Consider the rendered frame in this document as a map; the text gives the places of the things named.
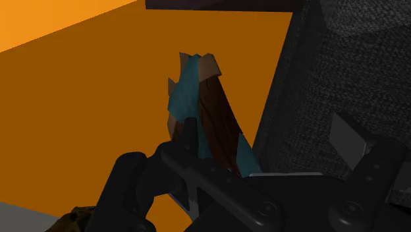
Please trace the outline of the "brown and teal figure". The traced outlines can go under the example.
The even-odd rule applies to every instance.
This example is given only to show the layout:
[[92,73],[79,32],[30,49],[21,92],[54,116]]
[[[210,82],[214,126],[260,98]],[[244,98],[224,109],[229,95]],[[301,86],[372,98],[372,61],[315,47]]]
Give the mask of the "brown and teal figure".
[[167,127],[171,140],[179,139],[185,119],[195,117],[199,158],[211,158],[239,177],[261,173],[219,80],[221,71],[215,56],[179,53],[179,59],[178,82],[168,79]]

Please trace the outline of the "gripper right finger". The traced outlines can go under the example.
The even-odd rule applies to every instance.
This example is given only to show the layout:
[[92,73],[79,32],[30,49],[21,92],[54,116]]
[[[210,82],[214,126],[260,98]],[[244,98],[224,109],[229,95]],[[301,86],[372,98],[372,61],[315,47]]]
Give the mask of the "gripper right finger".
[[390,138],[376,138],[349,114],[332,116],[329,142],[352,169],[329,205],[336,232],[411,232],[411,215],[388,203],[408,153]]

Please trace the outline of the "brown patterned object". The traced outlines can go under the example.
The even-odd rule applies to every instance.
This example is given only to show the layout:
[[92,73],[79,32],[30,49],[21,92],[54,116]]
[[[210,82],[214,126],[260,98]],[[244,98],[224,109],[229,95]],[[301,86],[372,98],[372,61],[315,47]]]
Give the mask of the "brown patterned object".
[[45,232],[85,232],[95,206],[74,207]]

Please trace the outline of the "dark grey textured block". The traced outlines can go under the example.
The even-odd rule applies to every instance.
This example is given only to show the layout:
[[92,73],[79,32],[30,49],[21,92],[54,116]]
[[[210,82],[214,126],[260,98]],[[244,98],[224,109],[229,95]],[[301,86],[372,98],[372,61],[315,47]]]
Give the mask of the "dark grey textured block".
[[411,0],[305,0],[254,141],[262,170],[347,178],[329,143],[340,111],[411,149]]

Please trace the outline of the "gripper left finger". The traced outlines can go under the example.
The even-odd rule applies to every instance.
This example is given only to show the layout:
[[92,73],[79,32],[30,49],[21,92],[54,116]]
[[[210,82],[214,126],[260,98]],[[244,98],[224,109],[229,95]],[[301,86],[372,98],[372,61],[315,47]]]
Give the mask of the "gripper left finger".
[[129,152],[117,158],[86,232],[157,232],[147,219],[156,196],[185,197],[192,223],[184,232],[283,232],[282,209],[244,179],[200,159],[195,118],[178,142],[159,145],[150,158]]

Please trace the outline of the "dark maroon slab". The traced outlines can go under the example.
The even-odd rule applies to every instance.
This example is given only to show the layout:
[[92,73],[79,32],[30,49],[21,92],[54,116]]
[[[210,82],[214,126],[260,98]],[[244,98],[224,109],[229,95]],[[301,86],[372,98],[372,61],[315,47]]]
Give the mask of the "dark maroon slab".
[[146,9],[192,11],[300,12],[306,0],[145,0]]

